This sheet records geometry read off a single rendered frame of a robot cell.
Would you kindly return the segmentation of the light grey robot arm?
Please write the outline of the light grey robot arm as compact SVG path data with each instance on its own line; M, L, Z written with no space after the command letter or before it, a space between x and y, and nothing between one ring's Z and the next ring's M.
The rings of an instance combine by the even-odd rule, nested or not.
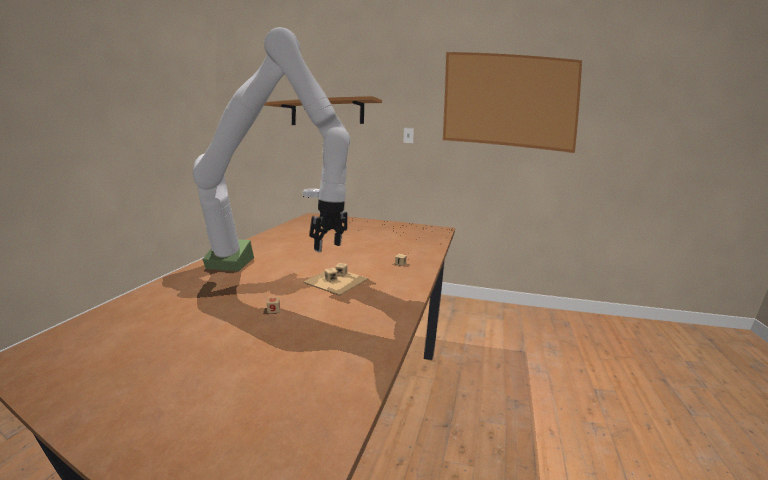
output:
M193 167L207 235L210 234L211 249L218 257L231 256L240 248L225 171L236 148L284 74L324 138L320 189L305 189L303 196L319 197L319 200L327 202L345 201L346 161L350 144L347 130L305 64L296 36L286 28L274 28L266 35L264 47L266 58L257 72L235 92L210 146L205 154L196 159Z

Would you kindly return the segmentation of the tan flat mat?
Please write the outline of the tan flat mat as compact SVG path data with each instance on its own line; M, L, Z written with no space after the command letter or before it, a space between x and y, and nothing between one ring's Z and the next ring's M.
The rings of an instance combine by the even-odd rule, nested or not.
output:
M303 281L303 283L340 296L368 279L367 277L347 272L345 276L338 275L338 280L328 282L325 279L325 272L323 272Z

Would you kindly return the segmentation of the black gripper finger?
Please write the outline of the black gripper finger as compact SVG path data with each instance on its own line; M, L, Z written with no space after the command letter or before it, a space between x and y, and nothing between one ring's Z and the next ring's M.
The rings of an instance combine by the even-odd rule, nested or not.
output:
M312 216L309 236L311 238L314 238L314 250L316 252L322 252L322 238L324 234L328 232L330 226L334 222L333 219L330 219L326 227L322 229L321 221L322 221L322 217L320 218L320 217ZM315 229L315 233L314 233L314 229ZM319 235L320 232L321 234Z
M342 234L344 231L347 230L347 216L348 216L348 213L343 211L341 213L341 219L335 218L337 227L334 229L336 232L334 237L334 245L337 245L337 246L341 245ZM342 226L342 223L344 223L344 226Z

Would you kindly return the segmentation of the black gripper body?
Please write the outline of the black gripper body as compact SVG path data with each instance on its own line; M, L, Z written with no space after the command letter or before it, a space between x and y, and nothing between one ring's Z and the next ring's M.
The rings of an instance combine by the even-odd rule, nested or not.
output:
M330 219L333 219L334 222L331 225L329 230L335 229L337 227L337 224L335 222L335 218L341 219L341 213L344 211L344 202L327 202L327 201L318 201L318 210L320 211L320 216L322 217L321 226L324 229L326 225L328 224Z

